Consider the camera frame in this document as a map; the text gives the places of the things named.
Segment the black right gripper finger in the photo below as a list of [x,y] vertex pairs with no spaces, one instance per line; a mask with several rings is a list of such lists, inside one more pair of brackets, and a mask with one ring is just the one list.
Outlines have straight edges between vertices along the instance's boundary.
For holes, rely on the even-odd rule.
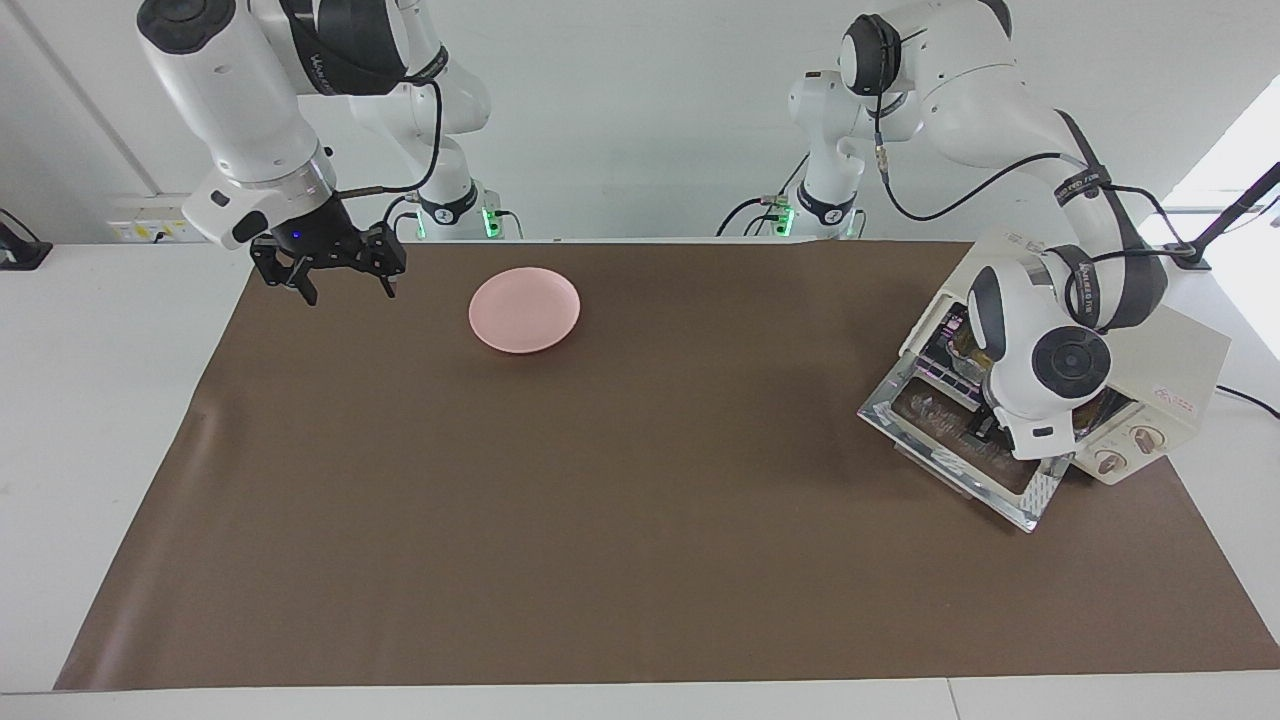
[[308,277],[315,258],[294,258],[274,238],[255,238],[250,245],[250,256],[268,286],[296,292],[310,307],[317,305],[317,290]]
[[357,245],[346,259],[346,265],[376,277],[387,297],[396,299],[396,283],[406,272],[406,251],[394,228],[375,224],[357,233]]

